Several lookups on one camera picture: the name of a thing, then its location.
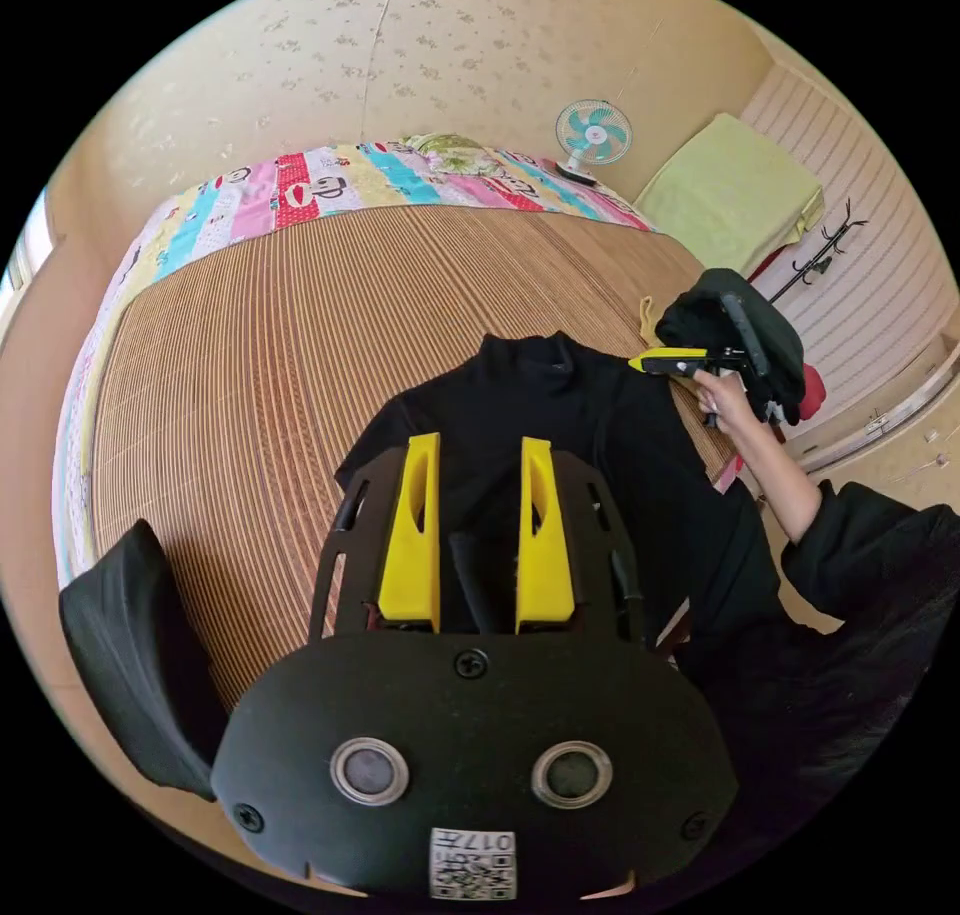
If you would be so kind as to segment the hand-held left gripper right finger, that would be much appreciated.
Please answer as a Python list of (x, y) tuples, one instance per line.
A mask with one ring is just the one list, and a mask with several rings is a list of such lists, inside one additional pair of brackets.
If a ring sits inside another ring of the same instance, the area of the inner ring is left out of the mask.
[(565, 625), (574, 611), (552, 446), (547, 440), (525, 437), (521, 444), (515, 623)]

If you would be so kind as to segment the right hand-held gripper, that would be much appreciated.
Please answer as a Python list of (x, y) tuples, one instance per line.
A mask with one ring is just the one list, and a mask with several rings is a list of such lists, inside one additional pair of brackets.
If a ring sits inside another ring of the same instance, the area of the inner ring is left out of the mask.
[(628, 365), (648, 375), (693, 378), (697, 371), (713, 375), (749, 371), (750, 358), (743, 350), (656, 347), (630, 359)]

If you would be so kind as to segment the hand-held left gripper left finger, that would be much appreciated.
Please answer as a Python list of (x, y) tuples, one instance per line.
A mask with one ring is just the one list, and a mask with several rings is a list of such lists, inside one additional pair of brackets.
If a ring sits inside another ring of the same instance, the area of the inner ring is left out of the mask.
[(392, 625), (438, 625), (440, 435), (412, 436), (402, 459), (378, 609)]

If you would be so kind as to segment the person's right hand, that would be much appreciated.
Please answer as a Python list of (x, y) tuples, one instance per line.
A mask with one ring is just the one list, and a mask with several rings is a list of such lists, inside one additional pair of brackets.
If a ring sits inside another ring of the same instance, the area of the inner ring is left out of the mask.
[(717, 427), (733, 441), (759, 429), (760, 421), (748, 401), (738, 372), (725, 371), (715, 375), (698, 369), (693, 382), (703, 414), (714, 416)]

